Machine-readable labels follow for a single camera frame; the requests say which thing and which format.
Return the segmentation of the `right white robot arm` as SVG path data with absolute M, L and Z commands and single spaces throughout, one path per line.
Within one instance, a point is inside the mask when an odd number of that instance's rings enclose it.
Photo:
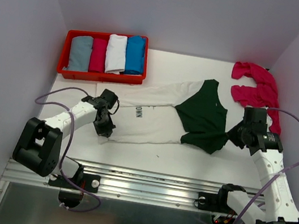
M 299 211 L 288 185 L 283 147 L 278 134 L 268 131 L 267 109 L 246 107 L 241 122 L 228 132 L 237 147 L 248 148 L 262 188 L 249 198 L 239 185 L 224 185 L 216 195 L 217 208 L 233 210 L 244 224 L 299 224 Z

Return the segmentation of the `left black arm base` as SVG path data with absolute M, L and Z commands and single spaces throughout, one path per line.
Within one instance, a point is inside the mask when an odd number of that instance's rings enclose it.
M 98 192 L 101 179 L 100 175 L 86 173 L 82 164 L 67 157 L 65 158 L 62 166 L 65 175 L 75 185 L 91 193 Z M 50 175 L 48 184 L 51 187 L 76 190 L 73 185 L 64 179 L 58 167 L 56 167 L 53 173 Z

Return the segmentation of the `red plastic tray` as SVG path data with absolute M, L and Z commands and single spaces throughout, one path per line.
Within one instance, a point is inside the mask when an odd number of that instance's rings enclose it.
M 94 82 L 111 82 L 111 83 L 124 83 L 124 84 L 142 84 L 147 76 L 147 55 L 148 55 L 148 45 L 149 38 L 147 36 L 142 36 L 145 39 L 145 49 L 144 49 L 144 69 L 143 74 L 141 75 L 125 75 L 125 74 L 105 74 L 105 73 L 95 73 L 95 72 L 81 72 L 81 71 L 67 71 L 65 67 L 69 64 L 69 55 L 71 49 L 72 39 L 76 36 L 91 36 L 98 39 L 109 40 L 109 36 L 111 33 L 105 32 L 91 32 L 91 31 L 81 31 L 81 30 L 69 30 L 64 45 L 62 48 L 62 52 L 60 54 L 60 58 L 57 65 L 57 72 L 62 74 L 64 79 L 73 79 L 80 81 L 94 81 Z

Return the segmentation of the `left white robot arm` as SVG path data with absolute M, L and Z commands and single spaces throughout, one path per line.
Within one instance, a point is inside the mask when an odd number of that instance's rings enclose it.
M 61 154 L 62 141 L 68 138 L 66 150 L 71 146 L 75 130 L 93 124 L 96 134 L 110 137 L 116 126 L 110 110 L 119 106 L 118 96 L 104 90 L 100 96 L 86 95 L 81 101 L 68 108 L 58 102 L 44 102 L 57 105 L 62 113 L 46 119 L 31 118 L 25 124 L 12 158 L 41 177 L 61 175 L 68 187 L 77 187 L 82 182 L 83 167 L 77 161 Z

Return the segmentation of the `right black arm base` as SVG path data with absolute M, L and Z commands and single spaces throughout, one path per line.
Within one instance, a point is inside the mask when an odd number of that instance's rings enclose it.
M 198 197 L 194 200 L 193 205 L 200 210 L 211 211 L 213 213 L 237 214 L 229 207 L 227 203 L 228 194 L 246 193 L 242 186 L 234 184 L 224 184 L 216 193 L 199 192 Z

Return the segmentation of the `cream and green t-shirt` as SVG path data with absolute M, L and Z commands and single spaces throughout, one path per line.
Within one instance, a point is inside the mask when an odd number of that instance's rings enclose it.
M 161 86 L 99 84 L 113 91 L 119 110 L 109 141 L 133 144 L 188 144 L 208 154 L 227 142 L 227 109 L 220 102 L 214 79 Z

